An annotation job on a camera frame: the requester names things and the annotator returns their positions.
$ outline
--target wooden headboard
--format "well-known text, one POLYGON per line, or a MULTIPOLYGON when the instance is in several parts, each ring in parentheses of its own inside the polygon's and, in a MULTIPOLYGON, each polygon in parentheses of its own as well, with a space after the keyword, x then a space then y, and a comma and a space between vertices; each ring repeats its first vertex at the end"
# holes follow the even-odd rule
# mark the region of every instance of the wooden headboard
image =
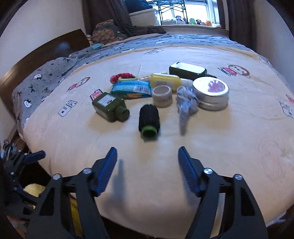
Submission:
POLYGON ((12 91, 34 70, 48 61, 58 57, 68 57, 69 54, 88 46, 90 46, 89 41, 82 30, 79 29, 45 43, 16 63, 0 78, 0 98, 8 111, 15 116, 11 101, 12 91))

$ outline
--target metal screw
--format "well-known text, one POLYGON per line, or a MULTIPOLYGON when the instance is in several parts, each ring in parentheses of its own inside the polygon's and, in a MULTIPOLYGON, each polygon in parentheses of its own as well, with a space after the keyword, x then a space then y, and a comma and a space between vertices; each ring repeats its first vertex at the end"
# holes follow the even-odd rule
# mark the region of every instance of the metal screw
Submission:
POLYGON ((53 180, 58 180, 61 178, 61 175, 59 173, 57 173, 57 174, 54 174, 52 178, 53 178, 53 180))
POLYGON ((237 179, 237 180, 242 180, 243 177, 242 177, 240 174, 236 174, 236 175, 235 175, 235 179, 237 179))
POLYGON ((213 173, 213 170, 211 168, 205 168, 203 170, 203 172, 206 173, 206 174, 212 174, 213 173))
POLYGON ((89 173, 91 173, 92 172, 92 170, 90 169, 90 168, 85 168, 84 170, 83 170, 83 174, 89 174, 89 173))

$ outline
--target olive green bottle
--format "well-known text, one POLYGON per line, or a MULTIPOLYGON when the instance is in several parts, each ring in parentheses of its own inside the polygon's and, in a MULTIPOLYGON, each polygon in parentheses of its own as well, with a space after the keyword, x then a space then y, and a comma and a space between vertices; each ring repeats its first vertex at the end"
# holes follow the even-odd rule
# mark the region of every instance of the olive green bottle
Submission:
POLYGON ((130 111, 126 107, 124 99, 111 95, 107 92, 99 95, 92 101, 96 112, 109 122, 119 120, 126 121, 130 116, 130 111))

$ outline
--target bed sheet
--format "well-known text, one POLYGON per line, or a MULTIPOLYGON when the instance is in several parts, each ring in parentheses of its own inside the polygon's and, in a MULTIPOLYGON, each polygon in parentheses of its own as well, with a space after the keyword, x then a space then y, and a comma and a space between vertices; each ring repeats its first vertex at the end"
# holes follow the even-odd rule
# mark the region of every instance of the bed sheet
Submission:
POLYGON ((220 175, 243 175, 266 222, 284 212, 294 200, 294 120, 284 115, 279 99, 293 95, 278 75, 251 51, 193 46, 191 40, 154 48, 126 51, 79 67, 47 97, 24 127, 29 148, 46 152, 42 167, 51 175, 73 175, 116 147, 118 163, 106 191, 96 199, 99 211, 156 237, 184 238, 199 203, 178 165, 181 146, 220 175), (181 136, 174 96, 170 107, 158 109, 161 133, 150 142, 140 137, 138 115, 152 98, 127 100, 131 115, 124 123, 109 123, 95 112, 90 95, 97 89, 109 92, 111 75, 127 71, 141 77, 167 71, 177 61, 201 65, 226 82, 228 107, 220 112, 200 109, 181 136), (83 79, 84 84, 68 91, 83 79), (70 111, 60 115, 69 103, 70 111))
POLYGON ((207 35, 158 35, 143 38, 130 38, 109 44, 99 50, 87 47, 72 53, 68 58, 58 58, 47 62, 31 73, 12 93, 14 112, 18 132, 22 135, 26 120, 46 97, 77 68, 106 57, 114 56, 135 49, 154 47, 154 52, 161 46, 168 45, 224 46, 249 51, 244 45, 233 42, 226 37, 207 35))

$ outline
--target gray patterned bedding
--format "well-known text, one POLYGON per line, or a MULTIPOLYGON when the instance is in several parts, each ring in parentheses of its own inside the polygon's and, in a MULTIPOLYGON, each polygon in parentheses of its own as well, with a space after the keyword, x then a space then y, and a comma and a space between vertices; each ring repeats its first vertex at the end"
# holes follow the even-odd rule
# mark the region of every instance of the gray patterned bedding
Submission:
POLYGON ((101 49, 87 47, 81 51, 72 53, 68 58, 57 58, 45 63, 14 89, 12 101, 19 133, 22 134, 26 119, 78 67, 135 49, 154 47, 154 50, 150 52, 152 54, 152 52, 156 52, 157 47, 166 45, 208 45, 234 47, 244 51, 252 51, 244 45, 233 42, 226 37, 169 34, 124 41, 101 49))

